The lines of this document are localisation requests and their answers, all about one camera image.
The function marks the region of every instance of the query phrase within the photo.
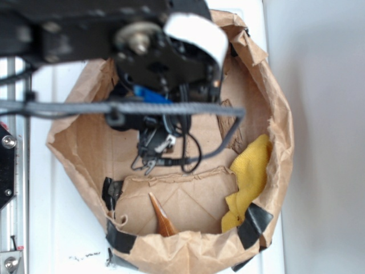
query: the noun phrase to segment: white surface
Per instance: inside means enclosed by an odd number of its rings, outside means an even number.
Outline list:
[[[295,128],[286,273],[364,273],[365,1],[264,3],[270,64]]]
[[[228,49],[228,39],[224,31],[212,21],[196,14],[173,13],[164,26],[164,32],[172,38],[204,50],[222,70]]]
[[[218,3],[208,2],[213,6]],[[252,37],[265,38],[261,22],[262,2],[242,1],[242,6],[239,6],[228,1],[228,4],[228,10],[233,9],[241,15],[249,14]],[[256,23],[253,14],[258,18]],[[39,91],[39,100],[63,101],[83,66],[84,63],[74,63],[41,69],[33,80],[34,90]],[[32,119],[31,123],[30,273],[139,273],[126,268],[105,266],[108,244],[103,230],[63,167],[44,146],[50,124],[51,122],[40,119]],[[99,252],[95,256],[86,256]],[[221,272],[223,273],[233,271],[226,269]],[[239,273],[284,274],[280,221],[273,245],[256,256]]]

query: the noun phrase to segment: brown paper bag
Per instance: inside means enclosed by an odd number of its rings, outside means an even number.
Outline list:
[[[203,161],[199,169],[189,175],[190,178],[184,178],[178,167],[156,167],[148,178],[143,177],[142,172],[133,172],[130,165],[137,153],[137,133],[110,129],[103,115],[80,115],[58,120],[54,122],[48,135],[48,147],[64,165],[84,201],[104,227],[107,239],[114,247],[114,254],[143,272],[215,273],[234,265],[240,266],[240,263],[256,255],[260,247],[270,245],[289,183],[294,149],[292,117],[287,101],[266,61],[267,53],[250,39],[245,31],[245,24],[237,15],[212,11],[212,17],[226,32],[238,54],[236,57],[231,54],[232,49],[227,53],[221,100],[234,107],[244,107],[246,116],[230,146],[218,156]],[[103,100],[116,82],[117,75],[112,61],[90,61],[67,101]],[[199,139],[203,153],[218,146],[231,124],[232,120],[229,118],[217,119],[213,115],[193,118],[192,134]],[[176,181],[179,181],[176,184],[185,182],[187,185],[173,186],[178,192],[183,188],[189,189],[184,191],[184,195],[175,196],[175,200],[185,203],[187,207],[192,204],[192,207],[201,206],[204,202],[206,204],[202,207],[208,214],[214,215],[216,220],[227,210],[222,202],[224,196],[236,191],[234,184],[232,185],[232,174],[226,167],[230,166],[237,153],[242,152],[249,143],[264,133],[270,136],[273,144],[267,166],[267,184],[246,212],[246,220],[242,226],[219,234],[213,228],[216,221],[212,224],[210,221],[202,221],[202,228],[199,229],[198,225],[187,227],[186,222],[180,219],[175,222],[179,222],[183,230],[190,230],[171,237],[148,234],[156,222],[152,207],[146,209],[148,212],[138,214],[140,211],[135,210],[137,204],[133,202],[133,195],[138,196],[138,193],[154,187],[162,195],[162,202],[166,204],[168,211],[177,206],[174,203],[170,203],[171,207],[167,205],[169,195],[166,192],[171,189],[165,192],[163,188],[156,186],[162,183],[174,184]],[[188,146],[189,155],[194,155],[195,150],[194,145]],[[117,205],[115,219],[102,199],[105,177],[127,182],[124,186],[127,198],[123,201],[124,205]],[[216,179],[207,184],[207,189],[214,190],[220,186],[221,191],[194,196],[194,193],[202,191],[200,189],[194,192],[194,187],[201,187],[200,183],[206,178]],[[133,183],[136,181],[142,183],[141,188],[136,189],[136,192],[127,190],[129,187],[135,188]],[[215,206],[209,204],[209,197],[218,201]],[[179,216],[187,217],[183,212],[179,212]],[[204,220],[209,219],[204,214],[202,216]],[[131,233],[133,231],[139,232],[140,236]]]

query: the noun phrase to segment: screw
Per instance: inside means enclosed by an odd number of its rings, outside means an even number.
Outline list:
[[[5,191],[5,195],[6,196],[10,196],[11,194],[13,194],[13,192],[11,190],[6,190]]]
[[[149,38],[142,33],[136,33],[129,39],[130,48],[138,55],[144,55],[148,51]]]
[[[118,53],[118,60],[124,61],[127,58],[127,56],[124,53]]]
[[[44,58],[48,63],[56,63],[59,61],[59,58],[57,55],[47,55]]]
[[[62,29],[61,26],[55,22],[44,23],[42,27],[49,33],[59,33]]]
[[[17,145],[17,140],[15,137],[13,137],[11,135],[6,135],[2,138],[1,143],[4,148],[10,150]]]
[[[14,257],[9,257],[5,260],[4,266],[10,272],[13,273],[18,268],[19,261]]]

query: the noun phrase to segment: black mounting plate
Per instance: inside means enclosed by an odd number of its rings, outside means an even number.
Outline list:
[[[15,147],[8,149],[2,139],[11,135],[0,126],[0,210],[14,197]]]

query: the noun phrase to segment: blue component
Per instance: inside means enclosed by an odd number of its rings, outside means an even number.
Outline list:
[[[134,93],[136,96],[143,97],[143,102],[145,103],[155,103],[155,104],[171,104],[169,99],[166,99],[162,95],[149,90],[148,88],[142,86],[134,86]]]

